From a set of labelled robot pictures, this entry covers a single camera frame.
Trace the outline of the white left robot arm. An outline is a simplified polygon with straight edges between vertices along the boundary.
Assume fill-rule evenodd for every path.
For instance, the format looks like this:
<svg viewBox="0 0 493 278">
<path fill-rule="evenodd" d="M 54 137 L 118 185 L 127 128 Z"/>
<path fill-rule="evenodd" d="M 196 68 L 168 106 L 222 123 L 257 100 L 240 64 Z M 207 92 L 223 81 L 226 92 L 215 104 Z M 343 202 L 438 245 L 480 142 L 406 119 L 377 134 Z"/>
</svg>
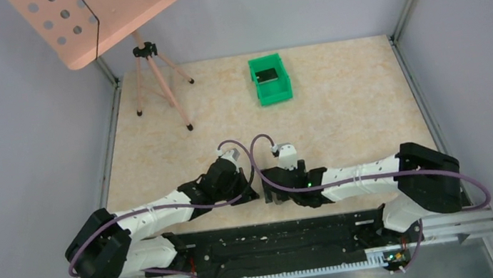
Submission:
<svg viewBox="0 0 493 278">
<path fill-rule="evenodd" d="M 153 202 L 123 212 L 105 207 L 92 212 L 65 252 L 69 274 L 77 278 L 120 278 L 145 269 L 177 273 L 187 252 L 164 237 L 149 237 L 178 223 L 193 221 L 216 207 L 259 199 L 233 157 L 219 157 L 206 173 Z"/>
</svg>

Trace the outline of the black card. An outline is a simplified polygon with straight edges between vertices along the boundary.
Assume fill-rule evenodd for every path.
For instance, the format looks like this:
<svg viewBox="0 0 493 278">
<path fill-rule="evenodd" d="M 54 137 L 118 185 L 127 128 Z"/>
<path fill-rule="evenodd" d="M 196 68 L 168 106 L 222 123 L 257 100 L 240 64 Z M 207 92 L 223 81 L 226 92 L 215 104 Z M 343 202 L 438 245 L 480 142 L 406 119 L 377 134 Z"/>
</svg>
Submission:
<svg viewBox="0 0 493 278">
<path fill-rule="evenodd" d="M 258 83 L 267 83 L 268 81 L 277 80 L 278 72 L 274 68 L 266 68 L 255 73 L 255 78 Z"/>
</svg>

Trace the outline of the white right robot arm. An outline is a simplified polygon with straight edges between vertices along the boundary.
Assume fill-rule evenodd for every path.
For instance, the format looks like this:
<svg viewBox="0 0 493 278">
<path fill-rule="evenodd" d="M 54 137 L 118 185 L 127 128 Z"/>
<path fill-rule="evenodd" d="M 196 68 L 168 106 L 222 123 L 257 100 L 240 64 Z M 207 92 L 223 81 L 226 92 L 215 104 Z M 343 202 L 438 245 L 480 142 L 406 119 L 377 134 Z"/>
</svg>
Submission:
<svg viewBox="0 0 493 278">
<path fill-rule="evenodd" d="M 266 198 L 292 200 L 317 208 L 347 198 L 394 193 L 375 225 L 377 238 L 393 244 L 419 219 L 462 210 L 458 159 L 416 143 L 403 143 L 391 156 L 348 168 L 307 170 L 303 160 L 292 169 L 262 171 Z"/>
</svg>

